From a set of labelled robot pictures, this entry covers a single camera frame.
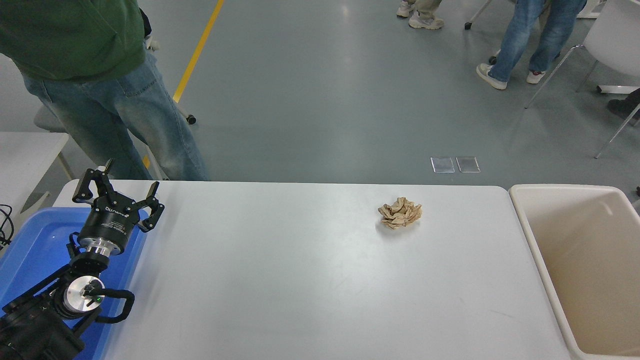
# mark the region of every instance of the person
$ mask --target person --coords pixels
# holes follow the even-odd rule
[[[435,16],[442,0],[403,0],[396,11],[398,17],[409,17],[409,26],[415,29],[436,30],[444,26],[444,20]]]
[[[624,100],[609,100],[607,103],[607,109],[611,113],[626,119],[631,111],[634,111],[640,104],[640,88],[635,89],[631,94],[627,95]],[[640,120],[640,110],[634,114],[634,119]]]
[[[169,179],[209,180],[143,39],[136,0],[0,1],[0,53],[93,162],[151,179],[130,131]]]
[[[569,39],[576,16],[582,10],[586,0],[553,0],[547,23],[540,36],[535,53],[529,60],[527,82],[537,84],[549,69]],[[527,47],[531,31],[544,7],[544,0],[518,0],[513,18],[500,45],[500,53],[495,65],[481,63],[476,67],[480,78],[498,90],[507,88],[511,71],[520,60]]]

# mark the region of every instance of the jeans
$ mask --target jeans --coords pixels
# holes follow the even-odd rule
[[[551,62],[569,39],[576,16],[585,4],[586,0],[553,0],[551,2],[551,11],[540,36],[540,43],[529,61],[530,71],[549,69]],[[543,5],[544,0],[518,0],[513,18],[502,39],[500,53],[495,65],[489,71],[489,76],[498,81],[509,81],[513,67],[516,66],[527,47],[529,36],[542,12]]]
[[[63,124],[89,158],[117,179],[151,179],[127,130],[147,144],[171,180],[207,181],[202,156],[187,122],[166,91],[156,58],[114,80],[74,83],[35,80],[27,90]]]

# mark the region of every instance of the blue plastic tray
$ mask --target blue plastic tray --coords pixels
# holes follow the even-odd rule
[[[79,232],[89,208],[45,208],[27,220],[0,258],[0,308],[69,262],[66,244],[69,234]],[[146,234],[137,227],[124,253],[111,256],[109,268],[100,279],[107,288],[127,289],[136,267]],[[124,300],[105,299],[102,316],[120,313]],[[67,322],[70,327],[77,320]],[[75,359],[102,358],[111,327],[119,324],[93,323],[80,337],[84,350]]]

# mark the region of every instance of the robotic arm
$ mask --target robotic arm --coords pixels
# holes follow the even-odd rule
[[[117,323],[129,315],[133,293],[106,288],[100,273],[109,266],[110,256],[125,251],[134,226],[143,232],[154,228],[164,206],[156,199],[157,181],[138,202],[114,191],[107,177],[110,164],[104,171],[88,169],[78,183],[73,201],[90,204],[91,212],[80,233],[69,236],[69,264],[3,307],[0,359],[71,360],[84,349],[80,335],[89,325]],[[89,189],[92,181],[96,198]],[[138,210],[147,207],[150,216],[141,220]],[[100,316],[105,297],[125,299],[118,316]],[[73,328],[63,321],[73,319],[80,319]]]

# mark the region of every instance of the crumpled paper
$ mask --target crumpled paper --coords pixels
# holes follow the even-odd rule
[[[413,201],[407,200],[406,197],[399,197],[393,205],[382,205],[378,212],[382,215],[382,224],[396,230],[418,220],[422,216],[422,205],[414,205]]]

